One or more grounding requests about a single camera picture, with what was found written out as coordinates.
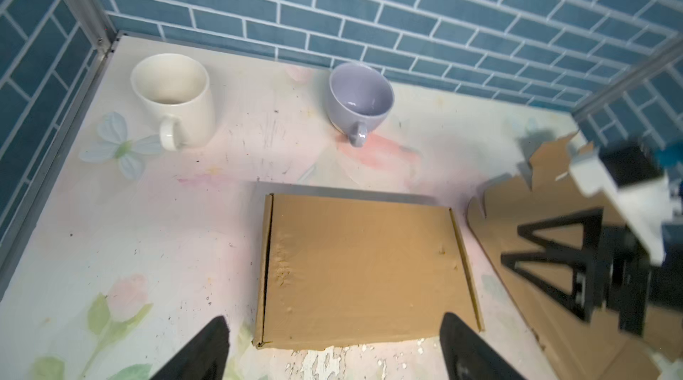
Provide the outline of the lavender speckled ceramic cup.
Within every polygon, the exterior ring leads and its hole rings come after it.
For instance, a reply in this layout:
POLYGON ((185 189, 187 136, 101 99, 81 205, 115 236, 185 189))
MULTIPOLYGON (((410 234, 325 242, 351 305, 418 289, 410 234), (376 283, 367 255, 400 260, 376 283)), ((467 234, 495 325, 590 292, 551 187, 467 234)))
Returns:
POLYGON ((384 122, 394 102, 391 83, 364 64, 343 63, 330 74, 325 96, 327 116, 355 148, 361 148, 384 122))

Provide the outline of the brown cardboard box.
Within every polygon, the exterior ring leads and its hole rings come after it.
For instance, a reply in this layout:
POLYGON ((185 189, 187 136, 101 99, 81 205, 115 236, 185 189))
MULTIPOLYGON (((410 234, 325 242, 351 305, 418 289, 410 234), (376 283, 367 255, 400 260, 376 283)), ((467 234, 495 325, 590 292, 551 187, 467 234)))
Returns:
POLYGON ((480 332, 471 262, 449 207, 270 193, 254 346, 323 350, 480 332))

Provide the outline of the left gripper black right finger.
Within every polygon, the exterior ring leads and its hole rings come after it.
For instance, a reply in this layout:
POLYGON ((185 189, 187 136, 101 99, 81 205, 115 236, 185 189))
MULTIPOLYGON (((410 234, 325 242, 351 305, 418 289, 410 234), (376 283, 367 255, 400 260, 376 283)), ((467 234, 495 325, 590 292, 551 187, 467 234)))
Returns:
POLYGON ((444 314, 439 342, 450 380, 525 379, 454 313, 444 314))

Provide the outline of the brown cardboard sheet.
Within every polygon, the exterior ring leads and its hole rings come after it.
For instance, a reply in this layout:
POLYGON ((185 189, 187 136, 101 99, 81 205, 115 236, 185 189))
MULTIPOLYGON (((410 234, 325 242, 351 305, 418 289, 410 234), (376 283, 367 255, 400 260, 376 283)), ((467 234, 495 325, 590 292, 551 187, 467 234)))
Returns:
POLYGON ((561 379, 682 375, 682 195, 647 146, 542 143, 467 222, 561 379))

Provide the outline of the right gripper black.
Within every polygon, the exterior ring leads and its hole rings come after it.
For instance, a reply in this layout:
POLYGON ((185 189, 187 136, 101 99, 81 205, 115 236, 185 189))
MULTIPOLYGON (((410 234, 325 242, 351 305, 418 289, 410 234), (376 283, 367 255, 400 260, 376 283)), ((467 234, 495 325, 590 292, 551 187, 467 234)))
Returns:
MULTIPOLYGON (((537 234, 551 229, 582 227, 581 250, 596 249, 599 240, 608 243, 611 251, 610 280, 606 290, 609 310, 618 314, 618 328, 641 337, 645 328, 647 309, 651 306, 682 313, 682 241, 665 240, 665 260, 652 265, 647 251, 626 226, 602 228, 604 209, 586 209, 565 216, 557 216, 534 223, 519 225, 517 234, 522 239, 545 249, 573 249, 571 246, 546 239, 537 234)), ((589 323, 595 306, 596 259, 583 251, 515 252, 501 254, 501 263, 533 284, 546 296, 571 312, 577 319, 589 323), (524 263, 565 265, 572 270, 573 285, 565 293, 547 280, 525 269, 524 263)))

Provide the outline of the white ceramic mug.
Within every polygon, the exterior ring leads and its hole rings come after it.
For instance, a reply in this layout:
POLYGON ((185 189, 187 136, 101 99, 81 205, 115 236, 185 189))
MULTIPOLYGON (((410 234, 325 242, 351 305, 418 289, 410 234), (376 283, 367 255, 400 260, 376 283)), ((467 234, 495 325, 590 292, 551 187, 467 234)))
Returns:
POLYGON ((217 118, 206 68, 183 54, 156 54, 131 73, 133 93, 158 122, 162 147, 169 152, 207 145, 217 118))

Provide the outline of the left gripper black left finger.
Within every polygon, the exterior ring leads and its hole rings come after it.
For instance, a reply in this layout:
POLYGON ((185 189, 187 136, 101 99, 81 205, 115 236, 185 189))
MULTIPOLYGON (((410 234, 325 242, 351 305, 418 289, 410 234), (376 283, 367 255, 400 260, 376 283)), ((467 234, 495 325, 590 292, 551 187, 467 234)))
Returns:
POLYGON ((224 316, 213 318, 151 379, 222 379, 229 358, 230 333, 224 316))

